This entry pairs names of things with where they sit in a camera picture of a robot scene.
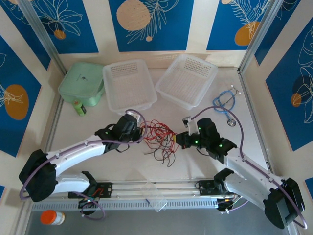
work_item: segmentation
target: orange bottle cap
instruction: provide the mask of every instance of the orange bottle cap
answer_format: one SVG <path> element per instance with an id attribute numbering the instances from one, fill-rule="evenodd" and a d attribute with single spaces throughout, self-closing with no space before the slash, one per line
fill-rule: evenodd
<path id="1" fill-rule="evenodd" d="M 57 218 L 57 213 L 55 211 L 46 210 L 42 213 L 40 220 L 43 224 L 49 225 L 49 224 L 52 224 L 56 218 Z"/>

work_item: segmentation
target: white plastic basket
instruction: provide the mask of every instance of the white plastic basket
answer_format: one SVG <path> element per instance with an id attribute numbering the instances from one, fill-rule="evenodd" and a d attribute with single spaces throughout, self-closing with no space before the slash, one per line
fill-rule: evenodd
<path id="1" fill-rule="evenodd" d="M 151 75 L 144 60 L 128 60 L 103 68 L 109 109 L 124 114 L 127 109 L 144 110 L 157 101 Z"/>
<path id="2" fill-rule="evenodd" d="M 218 70 L 205 60 L 182 54 L 157 82 L 156 90 L 164 99 L 190 110 L 200 104 Z"/>

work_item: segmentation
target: tangled wires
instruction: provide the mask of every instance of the tangled wires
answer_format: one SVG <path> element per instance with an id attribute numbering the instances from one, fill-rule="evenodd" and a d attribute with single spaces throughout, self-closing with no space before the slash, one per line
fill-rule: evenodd
<path id="1" fill-rule="evenodd" d="M 154 158 L 157 161 L 165 163 L 165 160 L 168 161 L 167 167 L 171 167 L 175 162 L 176 156 L 175 152 L 177 151 L 178 145 L 174 141 L 175 132 L 173 132 L 167 125 L 160 123 L 157 120 L 152 120 L 147 122 L 147 136 L 143 139 L 147 146 L 152 150 L 152 152 L 145 153 L 153 154 Z M 162 158 L 157 158 L 156 152 L 161 151 Z"/>

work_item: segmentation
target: pill bottle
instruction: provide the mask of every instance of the pill bottle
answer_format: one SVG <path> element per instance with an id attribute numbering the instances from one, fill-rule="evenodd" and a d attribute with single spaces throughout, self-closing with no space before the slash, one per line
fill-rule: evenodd
<path id="1" fill-rule="evenodd" d="M 60 225 L 65 220 L 65 215 L 59 211 L 46 210 L 42 213 L 41 222 L 45 225 Z"/>

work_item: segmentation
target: green container lid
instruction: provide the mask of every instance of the green container lid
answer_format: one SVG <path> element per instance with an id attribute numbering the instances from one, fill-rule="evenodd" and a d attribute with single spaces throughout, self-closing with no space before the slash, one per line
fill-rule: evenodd
<path id="1" fill-rule="evenodd" d="M 77 62 L 72 65 L 59 86 L 61 95 L 92 98 L 103 86 L 103 65 Z"/>

